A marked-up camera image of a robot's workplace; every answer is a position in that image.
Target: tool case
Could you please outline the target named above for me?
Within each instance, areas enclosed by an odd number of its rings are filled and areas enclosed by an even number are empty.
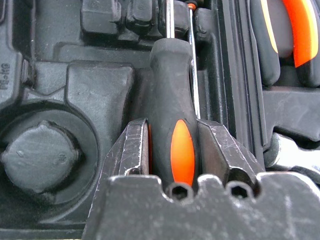
[[[283,4],[268,1],[274,82],[252,16],[263,1],[199,2],[199,176],[164,187],[149,122],[163,1],[0,0],[0,239],[319,239],[319,182],[265,165],[273,133],[320,150],[320,90],[294,65]],[[187,41],[187,4],[174,14]]]

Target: metal shaft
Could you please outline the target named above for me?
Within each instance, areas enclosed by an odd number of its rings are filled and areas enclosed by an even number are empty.
[[[192,61],[191,61],[191,77],[192,77],[192,90],[193,90],[193,105],[195,115],[198,119],[201,119],[200,115],[200,101],[199,101],[199,88],[198,88],[198,70],[197,70],[197,56],[196,56],[196,43],[194,35],[194,12],[189,9],[190,16],[190,29],[189,29],[189,43],[192,47]]]
[[[166,38],[175,38],[175,7],[174,0],[165,0],[165,29]]]

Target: screwdriver handle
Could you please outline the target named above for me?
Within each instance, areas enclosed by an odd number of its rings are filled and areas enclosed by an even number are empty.
[[[189,84],[191,59],[190,44],[176,38],[156,41],[150,53],[152,174],[162,179],[164,187],[173,182],[192,185],[200,169],[198,124]]]
[[[267,0],[250,1],[250,17],[258,49],[262,83],[270,86],[280,77],[280,62]]]

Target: hex hole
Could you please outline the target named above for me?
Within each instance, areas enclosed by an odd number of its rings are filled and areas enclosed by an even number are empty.
[[[128,175],[140,175],[141,173],[140,173],[140,170],[139,170],[138,168],[134,167],[134,168],[131,168],[131,169],[128,171],[127,174],[128,174]]]
[[[232,196],[238,199],[246,199],[248,197],[248,192],[241,186],[235,186],[231,188]]]
[[[175,186],[171,190],[171,196],[173,199],[181,201],[188,197],[188,190],[183,186]]]

